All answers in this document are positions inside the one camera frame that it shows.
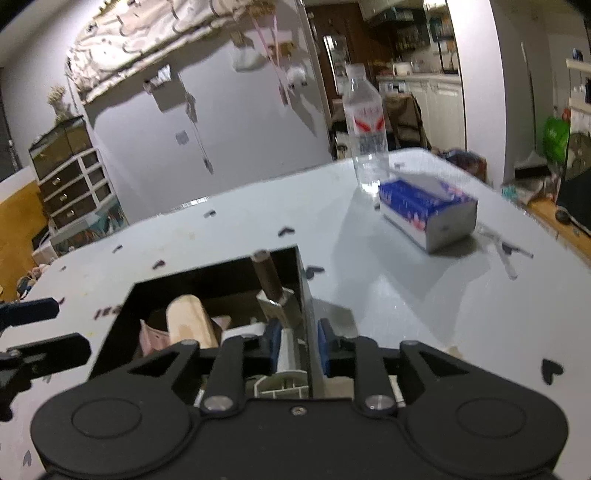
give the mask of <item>wooden floor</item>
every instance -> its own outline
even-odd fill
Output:
[[[17,281],[32,267],[32,238],[47,225],[34,182],[0,203],[0,300],[17,299]]]

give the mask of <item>brown door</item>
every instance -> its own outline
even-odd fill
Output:
[[[340,96],[336,92],[335,79],[324,45],[324,36],[344,35],[347,39],[351,62],[365,63],[366,66],[374,60],[390,61],[392,58],[391,42],[388,34],[377,32],[368,27],[361,16],[358,3],[306,7],[306,13],[308,13],[312,34],[319,52],[318,58],[324,79],[324,88],[332,110],[332,100],[340,98]]]

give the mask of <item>green bag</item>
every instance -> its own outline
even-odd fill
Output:
[[[544,126],[544,154],[553,163],[566,162],[566,147],[569,144],[570,124],[550,117]]]

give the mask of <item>metal screw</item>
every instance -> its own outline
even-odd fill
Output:
[[[290,410],[292,415],[295,415],[296,417],[301,417],[302,415],[306,415],[308,413],[308,410],[306,410],[305,407],[293,407]]]
[[[203,402],[203,406],[209,411],[226,411],[230,410],[233,405],[232,399],[225,395],[213,395]]]
[[[396,405],[392,397],[387,395],[371,395],[365,399],[365,406],[370,410],[388,410]]]

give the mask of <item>plastic water bottle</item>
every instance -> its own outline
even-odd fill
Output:
[[[382,97],[365,77],[365,66],[346,66],[349,87],[343,94],[353,165],[359,187],[377,196],[380,181],[389,178],[388,141]]]

